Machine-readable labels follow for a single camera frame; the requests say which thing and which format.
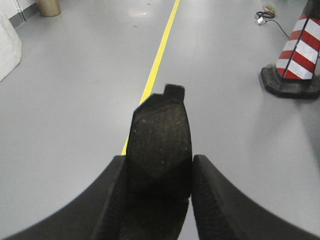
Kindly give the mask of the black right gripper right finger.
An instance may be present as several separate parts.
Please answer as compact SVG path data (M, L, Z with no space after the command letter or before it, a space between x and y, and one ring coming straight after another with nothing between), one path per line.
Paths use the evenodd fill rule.
M318 240L235 187L205 155L195 155L191 201L201 240Z

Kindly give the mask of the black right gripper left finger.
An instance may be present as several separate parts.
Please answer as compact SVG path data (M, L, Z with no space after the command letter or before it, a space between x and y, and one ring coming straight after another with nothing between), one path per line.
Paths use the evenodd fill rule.
M65 207L9 236L10 240L116 240L127 196L125 156L115 156L98 178Z

